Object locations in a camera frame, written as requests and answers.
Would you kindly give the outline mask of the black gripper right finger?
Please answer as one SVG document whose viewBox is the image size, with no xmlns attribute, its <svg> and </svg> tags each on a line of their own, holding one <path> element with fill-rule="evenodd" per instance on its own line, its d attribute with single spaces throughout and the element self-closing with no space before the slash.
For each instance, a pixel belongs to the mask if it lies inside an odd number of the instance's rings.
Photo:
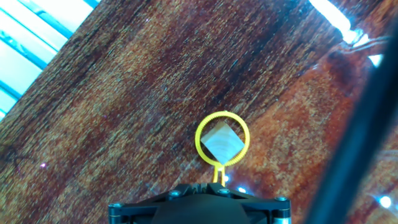
<svg viewBox="0 0 398 224">
<path fill-rule="evenodd" d="M 207 184 L 206 193 L 215 197 L 212 211 L 220 223 L 291 224 L 291 201 L 285 196 L 259 198 L 219 183 Z"/>
</svg>

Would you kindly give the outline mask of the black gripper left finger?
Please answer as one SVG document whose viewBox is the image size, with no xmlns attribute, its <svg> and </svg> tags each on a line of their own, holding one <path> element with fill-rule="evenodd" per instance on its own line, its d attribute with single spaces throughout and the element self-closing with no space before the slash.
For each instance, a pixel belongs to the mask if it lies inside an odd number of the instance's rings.
<svg viewBox="0 0 398 224">
<path fill-rule="evenodd" d="M 135 216 L 154 216 L 161 205 L 193 194 L 201 194 L 204 184 L 178 184 L 174 189 L 138 203 L 111 203 L 108 205 L 109 224 L 133 223 Z"/>
</svg>

